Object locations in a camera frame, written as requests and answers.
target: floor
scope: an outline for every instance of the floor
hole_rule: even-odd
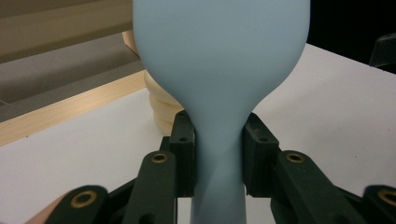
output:
[[[121,34],[2,63],[0,122],[143,69]]]

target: brass insert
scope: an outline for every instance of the brass insert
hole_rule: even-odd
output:
[[[294,153],[294,152],[288,153],[286,155],[286,159],[288,159],[289,161],[298,162],[298,163],[301,163],[301,162],[305,161],[305,158],[304,158],[303,155],[298,154],[298,153]]]
[[[155,154],[155,155],[151,158],[151,160],[152,160],[153,162],[155,162],[155,163],[163,163],[163,162],[165,162],[165,161],[168,160],[168,156],[166,156],[166,154],[158,153],[158,154]]]
[[[378,192],[378,196],[382,201],[390,205],[396,206],[396,191],[381,189]]]
[[[82,208],[90,205],[96,200],[97,194],[93,190],[82,191],[78,195],[74,196],[70,205],[74,208]]]

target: white table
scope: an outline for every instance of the white table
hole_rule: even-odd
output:
[[[282,149],[302,151],[343,189],[396,186],[396,76],[307,45],[288,79],[254,110]],[[70,189],[109,191],[136,177],[162,136],[147,90],[0,147],[0,223],[22,223]],[[179,200],[179,223],[190,202]],[[248,223],[274,223],[247,198]]]

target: screw hole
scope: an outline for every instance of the screw hole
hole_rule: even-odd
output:
[[[155,154],[151,160],[155,163],[162,163],[168,160],[168,157],[165,154],[159,153]]]
[[[155,224],[155,216],[153,214],[145,214],[139,218],[139,224]]]
[[[396,206],[396,191],[381,189],[378,192],[378,196],[382,201],[390,205]]]
[[[96,192],[93,190],[86,190],[74,196],[70,204],[74,208],[82,208],[90,205],[96,200]]]
[[[304,161],[305,161],[305,158],[304,158],[302,155],[297,154],[297,153],[288,153],[288,154],[286,155],[286,158],[287,158],[289,161],[298,162],[298,163],[304,162]]]

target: wooden board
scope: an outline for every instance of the wooden board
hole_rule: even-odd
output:
[[[0,123],[0,146],[72,119],[146,87],[144,71]]]

